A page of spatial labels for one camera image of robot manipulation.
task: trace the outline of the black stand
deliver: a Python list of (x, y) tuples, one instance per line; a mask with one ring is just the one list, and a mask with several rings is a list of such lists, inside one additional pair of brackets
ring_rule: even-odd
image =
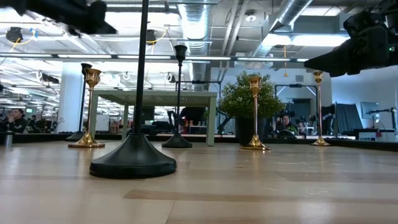
[(177, 120), (174, 122), (175, 133), (173, 137), (171, 137), (167, 142), (163, 143), (162, 147), (191, 148), (192, 144), (181, 136), (178, 128), (180, 122), (181, 67), (182, 67), (182, 62), (185, 59), (185, 52), (187, 51), (187, 47), (184, 45), (177, 45), (174, 48), (175, 48), (176, 58), (178, 60)]
[(81, 106), (80, 106), (80, 121), (79, 121), (79, 131), (75, 132), (71, 136), (67, 137), (65, 141), (70, 141), (70, 142), (77, 142), (82, 139), (84, 133), (81, 131), (81, 126), (82, 126), (82, 121), (83, 121), (83, 112), (85, 109), (85, 93), (86, 93), (86, 68), (91, 68), (92, 65), (89, 65), (87, 63), (82, 63), (81, 64), (81, 73), (83, 74), (83, 94), (81, 97)]
[(134, 134), (107, 155), (94, 159), (90, 165), (90, 174), (96, 177), (113, 179), (138, 179), (158, 177), (175, 172), (174, 159), (159, 152), (140, 134), (142, 97), (144, 92), (144, 66), (149, 0), (142, 1), (141, 34), (139, 42), (137, 97), (134, 108)]

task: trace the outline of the white table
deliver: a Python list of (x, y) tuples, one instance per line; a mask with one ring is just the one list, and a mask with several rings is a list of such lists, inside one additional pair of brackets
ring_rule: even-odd
[[(136, 104), (136, 91), (122, 91), (122, 90), (94, 90), (93, 102), (90, 111), (91, 117), (91, 134), (95, 135), (96, 114), (98, 107), (98, 97), (110, 100), (120, 105), (124, 105), (123, 118), (123, 139), (127, 133), (127, 116), (129, 106)], [(206, 143), (208, 146), (214, 146), (214, 131), (216, 122), (216, 92), (200, 92), (200, 91), (182, 91), (181, 92), (181, 106), (191, 107), (208, 107), (209, 113), (207, 118)], [(176, 106), (177, 92), (176, 91), (156, 91), (144, 90), (143, 106)]]

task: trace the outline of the green plant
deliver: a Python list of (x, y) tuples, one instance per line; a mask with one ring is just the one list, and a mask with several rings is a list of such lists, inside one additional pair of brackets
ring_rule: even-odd
[[(223, 89), (221, 110), (230, 117), (252, 118), (254, 113), (254, 100), (250, 91), (251, 77), (261, 76), (260, 73), (236, 76), (236, 83), (227, 83)], [(270, 75), (262, 77), (261, 89), (258, 98), (258, 118), (271, 118), (285, 108), (283, 102), (274, 96), (274, 84), (270, 82)]]

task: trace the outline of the black plant pot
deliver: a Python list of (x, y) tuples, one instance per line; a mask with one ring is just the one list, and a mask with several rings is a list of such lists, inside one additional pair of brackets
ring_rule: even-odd
[[(239, 138), (239, 144), (241, 146), (247, 146), (254, 134), (253, 118), (236, 118), (235, 127), (235, 133), (236, 137)], [(264, 136), (268, 136), (268, 130), (269, 122), (267, 122), (267, 119), (257, 119), (257, 134), (259, 135), (261, 142), (263, 141)]]

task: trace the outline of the ventilation duct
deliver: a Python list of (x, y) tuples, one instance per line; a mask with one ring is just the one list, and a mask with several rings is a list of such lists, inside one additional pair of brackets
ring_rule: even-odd
[[(265, 26), (268, 26), (266, 30), (266, 37), (258, 48), (252, 53), (252, 57), (265, 57), (271, 51), (273, 46), (263, 44), (267, 42), (267, 38), (271, 38), (268, 33), (270, 31), (279, 29), (283, 26), (292, 25), (297, 18), (303, 13), (304, 9), (311, 4), (312, 0), (284, 0), (280, 5), (280, 9), (277, 12), (277, 17), (274, 21), (270, 21), (270, 16), (267, 16)], [(247, 67), (255, 67), (258, 63), (249, 62), (246, 64)]]
[[(181, 15), (181, 28), (185, 39), (188, 40), (207, 40), (210, 21), (209, 5), (182, 4), (178, 5)], [(203, 56), (208, 55), (209, 44), (204, 42), (187, 42), (187, 55)], [(192, 63), (192, 80), (205, 79), (206, 64)], [(201, 85), (194, 85), (194, 90), (201, 90)]]
[(312, 0), (284, 0), (280, 5), (276, 22), (271, 27), (271, 31), (291, 25), (311, 2)]

